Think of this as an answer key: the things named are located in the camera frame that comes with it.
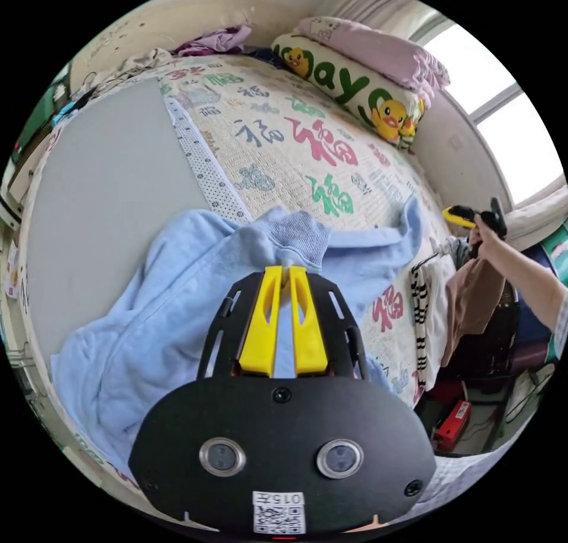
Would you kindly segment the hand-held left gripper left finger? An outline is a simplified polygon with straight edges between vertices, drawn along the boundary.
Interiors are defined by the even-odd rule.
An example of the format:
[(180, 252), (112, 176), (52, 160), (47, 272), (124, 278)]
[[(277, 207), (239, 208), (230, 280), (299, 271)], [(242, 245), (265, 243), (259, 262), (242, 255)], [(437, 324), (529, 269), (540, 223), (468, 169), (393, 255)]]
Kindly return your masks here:
[(283, 268), (270, 266), (262, 273), (259, 290), (251, 310), (250, 323), (238, 358), (242, 374), (272, 377)]

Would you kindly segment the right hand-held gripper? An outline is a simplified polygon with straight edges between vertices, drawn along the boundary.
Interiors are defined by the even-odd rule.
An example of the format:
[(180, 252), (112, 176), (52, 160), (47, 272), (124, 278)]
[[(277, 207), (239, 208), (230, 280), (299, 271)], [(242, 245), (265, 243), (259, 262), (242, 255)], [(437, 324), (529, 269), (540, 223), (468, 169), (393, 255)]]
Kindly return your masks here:
[[(485, 211), (478, 211), (471, 207), (462, 205), (450, 206), (442, 211), (442, 216), (447, 222), (465, 229), (476, 228), (476, 214), (480, 214), (489, 228), (494, 231), (502, 241), (505, 241), (508, 229), (500, 204), (491, 204), (490, 209)], [(474, 247), (473, 249), (470, 248), (469, 236), (465, 245), (467, 249), (466, 257), (468, 259), (477, 259), (477, 247)]]

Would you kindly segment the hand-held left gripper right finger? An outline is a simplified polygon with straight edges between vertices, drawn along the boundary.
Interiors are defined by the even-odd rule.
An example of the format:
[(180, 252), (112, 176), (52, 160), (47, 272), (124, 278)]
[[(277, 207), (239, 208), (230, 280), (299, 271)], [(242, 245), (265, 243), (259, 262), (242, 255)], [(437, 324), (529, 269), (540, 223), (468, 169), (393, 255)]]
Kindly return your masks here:
[(295, 377), (325, 374), (328, 369), (328, 358), (308, 273), (303, 267), (293, 266), (288, 274)]

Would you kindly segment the person's right hand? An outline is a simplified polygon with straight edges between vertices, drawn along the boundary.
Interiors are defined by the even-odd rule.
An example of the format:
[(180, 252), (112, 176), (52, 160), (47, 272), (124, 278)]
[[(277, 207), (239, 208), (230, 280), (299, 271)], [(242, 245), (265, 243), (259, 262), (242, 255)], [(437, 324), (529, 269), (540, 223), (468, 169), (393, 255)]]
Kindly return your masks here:
[(477, 247), (478, 256), (491, 261), (502, 251), (504, 242), (492, 231), (480, 214), (474, 217), (475, 227), (469, 232), (470, 248)]

